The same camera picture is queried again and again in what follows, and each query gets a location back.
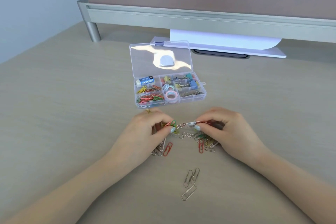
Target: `person's right hand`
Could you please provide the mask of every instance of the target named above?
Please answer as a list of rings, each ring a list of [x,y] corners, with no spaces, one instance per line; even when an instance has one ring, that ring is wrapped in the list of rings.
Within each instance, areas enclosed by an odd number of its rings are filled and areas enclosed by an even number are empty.
[[[240,113],[222,107],[214,107],[196,120],[215,120],[224,123],[223,130],[204,123],[198,123],[195,125],[195,129],[201,130],[219,141],[228,154],[250,167],[253,167],[261,160],[260,158],[270,152]]]

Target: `person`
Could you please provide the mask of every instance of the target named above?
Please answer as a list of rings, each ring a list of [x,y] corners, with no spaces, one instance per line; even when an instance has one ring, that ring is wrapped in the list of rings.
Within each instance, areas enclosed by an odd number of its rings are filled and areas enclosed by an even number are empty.
[[[86,170],[9,219],[5,224],[75,224],[90,204],[107,188],[143,163],[175,128],[161,129],[172,117],[158,108],[134,116],[109,152]],[[232,157],[244,162],[275,184],[317,224],[336,223],[336,190],[271,152],[243,116],[214,107],[196,120],[215,120],[195,126],[220,142]]]

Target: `metal leg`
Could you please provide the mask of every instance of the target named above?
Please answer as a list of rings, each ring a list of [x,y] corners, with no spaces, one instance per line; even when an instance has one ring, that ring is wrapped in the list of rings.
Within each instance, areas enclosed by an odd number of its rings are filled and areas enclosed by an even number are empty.
[[[95,22],[91,22],[90,15],[87,11],[87,0],[78,0],[77,4],[79,10],[81,11],[82,18],[86,24],[87,31],[91,37],[92,42],[99,42],[102,38],[100,37],[99,30],[97,24]]]
[[[87,31],[91,37],[92,42],[99,42],[101,40],[97,24],[94,22],[85,22]]]

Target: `forearm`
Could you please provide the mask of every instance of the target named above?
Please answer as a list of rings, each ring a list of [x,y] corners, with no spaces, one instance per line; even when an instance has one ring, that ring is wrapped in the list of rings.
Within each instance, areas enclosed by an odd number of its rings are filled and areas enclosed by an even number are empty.
[[[74,224],[102,192],[128,172],[117,160],[102,158],[5,224]]]
[[[251,167],[275,184],[314,222],[335,223],[335,188],[271,152]]]

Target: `red paper clip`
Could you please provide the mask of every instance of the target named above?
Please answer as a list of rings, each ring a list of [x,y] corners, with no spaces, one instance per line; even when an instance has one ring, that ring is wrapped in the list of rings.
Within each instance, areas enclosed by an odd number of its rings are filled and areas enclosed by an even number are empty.
[[[170,142],[170,143],[167,145],[165,151],[163,152],[163,156],[166,157],[166,156],[168,155],[168,153],[170,152],[172,146],[173,146],[173,143]]]
[[[198,139],[198,152],[199,153],[203,153],[204,151],[204,141],[199,138]]]

